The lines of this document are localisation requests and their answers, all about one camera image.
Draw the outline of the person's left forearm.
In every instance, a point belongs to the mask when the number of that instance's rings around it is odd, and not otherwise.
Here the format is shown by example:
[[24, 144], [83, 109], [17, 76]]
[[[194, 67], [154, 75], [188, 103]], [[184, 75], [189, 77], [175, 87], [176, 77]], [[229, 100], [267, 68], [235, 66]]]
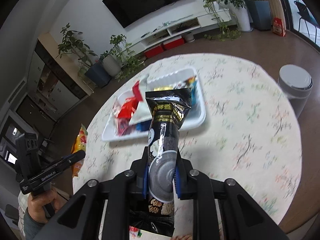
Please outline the person's left forearm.
[[44, 227], [44, 223], [39, 223], [35, 221], [29, 215], [28, 209], [26, 209], [24, 214], [24, 233], [26, 240], [32, 240], [39, 233], [39, 231]]

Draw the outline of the person's left hand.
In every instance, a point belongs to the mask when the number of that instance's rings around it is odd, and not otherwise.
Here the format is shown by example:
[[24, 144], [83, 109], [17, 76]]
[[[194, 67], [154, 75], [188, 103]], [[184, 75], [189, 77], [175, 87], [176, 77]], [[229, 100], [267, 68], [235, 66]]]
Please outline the person's left hand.
[[44, 206], [51, 204], [54, 208], [54, 213], [57, 213], [57, 211], [59, 211], [66, 202], [67, 200], [58, 194], [56, 188], [52, 188], [51, 190], [37, 196], [30, 194], [28, 197], [28, 213], [34, 221], [46, 224], [48, 219], [46, 217]]

